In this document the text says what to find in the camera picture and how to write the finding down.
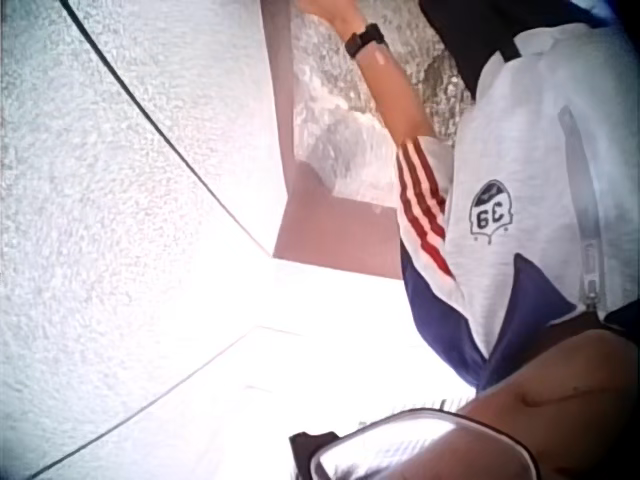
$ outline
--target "skin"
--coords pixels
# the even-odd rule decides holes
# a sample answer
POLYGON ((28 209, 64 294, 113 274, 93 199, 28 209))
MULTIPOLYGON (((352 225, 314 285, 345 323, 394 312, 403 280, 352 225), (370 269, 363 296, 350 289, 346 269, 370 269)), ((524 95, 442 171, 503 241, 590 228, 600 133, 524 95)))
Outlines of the skin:
MULTIPOLYGON (((325 20, 343 41, 362 32, 368 23, 356 0, 298 0, 298 5, 303 12, 325 20)), ((356 63, 397 145, 417 136, 435 137, 408 77, 385 46, 369 44, 356 63)), ((595 330, 597 327, 593 315, 550 327, 523 352, 519 359, 523 368, 460 413, 524 443, 540 462, 545 480, 587 471, 620 433, 638 393, 637 348, 616 335, 595 330)), ((445 438, 437 448, 446 443, 443 452, 451 452, 463 441, 445 438)), ((434 457, 429 449, 398 467, 389 478, 435 480, 434 458, 443 462, 456 457, 434 457)), ((492 472, 491 478, 517 478, 504 474, 507 476, 498 477, 492 472)))

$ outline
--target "zipper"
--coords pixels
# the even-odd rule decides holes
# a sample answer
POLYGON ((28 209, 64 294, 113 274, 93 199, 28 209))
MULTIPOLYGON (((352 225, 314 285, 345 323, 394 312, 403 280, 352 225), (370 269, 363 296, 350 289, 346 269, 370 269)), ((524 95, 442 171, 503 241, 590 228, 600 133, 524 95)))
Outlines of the zipper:
POLYGON ((573 112, 562 107, 558 120, 565 136, 567 176, 581 241, 581 299, 587 311, 604 309, 604 253, 598 199, 584 148, 582 134, 573 112))

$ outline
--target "sleeve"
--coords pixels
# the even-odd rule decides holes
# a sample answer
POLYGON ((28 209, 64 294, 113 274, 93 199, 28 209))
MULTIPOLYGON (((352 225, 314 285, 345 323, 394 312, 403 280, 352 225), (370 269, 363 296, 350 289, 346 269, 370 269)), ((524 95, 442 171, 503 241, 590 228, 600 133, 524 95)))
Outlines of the sleeve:
POLYGON ((442 249, 445 207, 453 182, 453 149, 435 138, 414 138, 398 148, 396 165, 402 242, 414 261, 450 277, 442 249))

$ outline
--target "logo patch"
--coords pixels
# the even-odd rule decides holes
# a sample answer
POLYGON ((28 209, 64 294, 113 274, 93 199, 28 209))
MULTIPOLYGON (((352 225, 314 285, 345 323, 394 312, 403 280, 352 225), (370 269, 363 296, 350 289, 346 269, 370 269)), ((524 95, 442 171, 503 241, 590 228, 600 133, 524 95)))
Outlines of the logo patch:
POLYGON ((471 234, 485 235, 491 245, 493 234, 501 228, 506 230, 507 226, 513 223, 511 208, 511 194, 504 184, 498 180, 487 182, 473 197, 471 203, 471 234))

